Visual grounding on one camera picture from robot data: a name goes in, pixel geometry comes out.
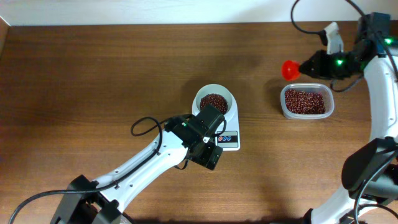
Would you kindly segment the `orange plastic measuring scoop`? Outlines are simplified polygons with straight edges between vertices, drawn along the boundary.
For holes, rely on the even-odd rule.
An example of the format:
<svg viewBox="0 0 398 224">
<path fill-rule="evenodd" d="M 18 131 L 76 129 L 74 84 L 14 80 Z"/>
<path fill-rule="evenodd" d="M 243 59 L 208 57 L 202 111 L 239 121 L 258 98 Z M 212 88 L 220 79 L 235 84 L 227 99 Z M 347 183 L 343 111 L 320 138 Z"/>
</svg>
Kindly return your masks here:
<svg viewBox="0 0 398 224">
<path fill-rule="evenodd" d="M 293 60 L 286 60 L 282 65 L 282 76 L 287 81 L 293 81 L 300 77 L 300 64 Z"/>
</svg>

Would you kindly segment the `red adzuki beans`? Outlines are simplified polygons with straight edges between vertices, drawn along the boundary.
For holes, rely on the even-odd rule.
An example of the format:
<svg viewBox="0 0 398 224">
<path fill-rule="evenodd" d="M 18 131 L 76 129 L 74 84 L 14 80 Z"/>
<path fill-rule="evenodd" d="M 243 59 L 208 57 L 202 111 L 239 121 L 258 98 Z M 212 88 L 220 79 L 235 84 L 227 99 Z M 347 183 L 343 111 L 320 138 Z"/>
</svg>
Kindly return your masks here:
<svg viewBox="0 0 398 224">
<path fill-rule="evenodd" d="M 228 110 L 228 102 L 226 99 L 216 93 L 207 94 L 200 100 L 200 110 L 205 106 L 212 105 L 226 114 Z M 285 92 L 285 106 L 295 114 L 324 114 L 326 113 L 324 99 L 321 94 L 307 93 L 289 89 Z"/>
</svg>

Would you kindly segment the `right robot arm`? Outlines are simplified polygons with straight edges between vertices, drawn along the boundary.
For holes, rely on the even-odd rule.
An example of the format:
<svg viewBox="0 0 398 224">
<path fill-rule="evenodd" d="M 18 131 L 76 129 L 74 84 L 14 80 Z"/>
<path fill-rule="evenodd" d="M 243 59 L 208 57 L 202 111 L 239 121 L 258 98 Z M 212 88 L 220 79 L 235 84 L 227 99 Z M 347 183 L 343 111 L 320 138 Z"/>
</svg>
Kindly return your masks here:
<svg viewBox="0 0 398 224">
<path fill-rule="evenodd" d="M 397 39 L 390 36 L 391 17 L 372 12 L 362 15 L 354 49 L 319 50 L 298 71 L 312 78 L 343 80 L 362 73 L 371 106 L 369 143 L 343 165 L 341 187 L 303 223 L 359 223 L 359 216 L 388 209 L 397 200 Z"/>
</svg>

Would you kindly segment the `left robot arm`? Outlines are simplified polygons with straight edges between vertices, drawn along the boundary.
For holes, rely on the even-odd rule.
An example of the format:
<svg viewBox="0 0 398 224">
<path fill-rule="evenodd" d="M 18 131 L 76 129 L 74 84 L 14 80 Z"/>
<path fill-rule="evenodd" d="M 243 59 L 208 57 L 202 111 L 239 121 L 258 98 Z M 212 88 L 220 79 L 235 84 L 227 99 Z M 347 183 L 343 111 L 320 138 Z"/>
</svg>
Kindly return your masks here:
<svg viewBox="0 0 398 224">
<path fill-rule="evenodd" d="M 115 170 L 95 180 L 78 176 L 63 193 L 52 223 L 120 223 L 133 199 L 182 161 L 215 169 L 223 149 L 214 143 L 227 125 L 222 112 L 205 106 L 198 114 L 157 121 L 156 138 Z"/>
</svg>

